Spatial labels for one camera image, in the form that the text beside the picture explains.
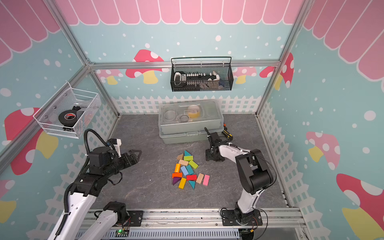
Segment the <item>pink block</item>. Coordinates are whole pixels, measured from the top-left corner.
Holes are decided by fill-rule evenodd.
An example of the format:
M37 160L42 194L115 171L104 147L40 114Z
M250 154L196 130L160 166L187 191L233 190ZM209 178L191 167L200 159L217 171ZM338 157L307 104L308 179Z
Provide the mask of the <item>pink block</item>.
M204 175L203 185L204 186L208 186L209 180L210 180L210 176L209 175Z

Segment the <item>teal rectangular block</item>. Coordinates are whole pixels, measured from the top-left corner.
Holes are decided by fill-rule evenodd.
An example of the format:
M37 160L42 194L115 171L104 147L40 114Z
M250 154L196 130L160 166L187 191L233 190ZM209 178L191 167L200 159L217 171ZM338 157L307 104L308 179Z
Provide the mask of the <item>teal rectangular block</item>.
M190 165L186 166L186 169L187 169L187 172L188 172L189 175L194 175L195 174L193 168Z

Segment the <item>tan rectangular block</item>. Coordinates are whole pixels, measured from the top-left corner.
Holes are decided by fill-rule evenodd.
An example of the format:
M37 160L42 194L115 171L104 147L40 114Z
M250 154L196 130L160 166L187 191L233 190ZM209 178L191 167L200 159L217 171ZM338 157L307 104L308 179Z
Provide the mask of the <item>tan rectangular block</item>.
M181 166L188 166L188 165L189 165L189 162L184 161L184 160L179 160L179 164L180 164Z

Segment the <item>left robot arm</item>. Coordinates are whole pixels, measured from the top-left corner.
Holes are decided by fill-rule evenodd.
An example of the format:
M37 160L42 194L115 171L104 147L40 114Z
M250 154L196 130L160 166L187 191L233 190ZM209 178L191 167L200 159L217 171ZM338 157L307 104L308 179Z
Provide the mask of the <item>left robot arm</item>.
M56 223L50 240L75 239L88 211L107 183L115 185L110 179L122 175L122 171L137 164L142 155L141 150L120 152L121 140L103 138L92 129L84 132L86 161L76 177L67 186L64 197L64 211ZM100 240L113 226L123 231L131 226L134 217L127 211L126 204L109 202L96 221L80 237L82 240Z

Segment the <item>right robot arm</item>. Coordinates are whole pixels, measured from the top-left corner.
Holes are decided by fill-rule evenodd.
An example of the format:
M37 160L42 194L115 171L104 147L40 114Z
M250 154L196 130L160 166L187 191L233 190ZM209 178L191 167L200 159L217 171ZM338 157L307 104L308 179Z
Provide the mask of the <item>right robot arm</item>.
M276 170L265 160L260 150L238 147L230 142L230 136L223 140L216 132L210 133L206 130L206 133L210 144L206 150L206 160L215 162L230 160L237 166L243 191L232 212L239 225L246 225L257 218L259 210L256 204L261 194L275 184Z

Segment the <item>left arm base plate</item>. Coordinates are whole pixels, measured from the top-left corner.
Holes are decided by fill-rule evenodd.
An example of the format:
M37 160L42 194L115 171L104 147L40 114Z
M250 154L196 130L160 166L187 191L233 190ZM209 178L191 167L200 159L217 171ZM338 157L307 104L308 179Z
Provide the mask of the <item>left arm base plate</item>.
M143 220L143 211L127 211L127 217L123 220L123 228L140 227Z

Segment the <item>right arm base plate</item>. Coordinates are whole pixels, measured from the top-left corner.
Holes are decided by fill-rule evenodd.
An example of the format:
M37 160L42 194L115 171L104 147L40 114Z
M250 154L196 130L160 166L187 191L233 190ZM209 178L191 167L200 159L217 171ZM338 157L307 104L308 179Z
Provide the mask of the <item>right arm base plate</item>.
M242 213L240 209L228 210L222 208L220 210L223 226L254 226L263 225L261 213L259 210L253 210L250 213Z

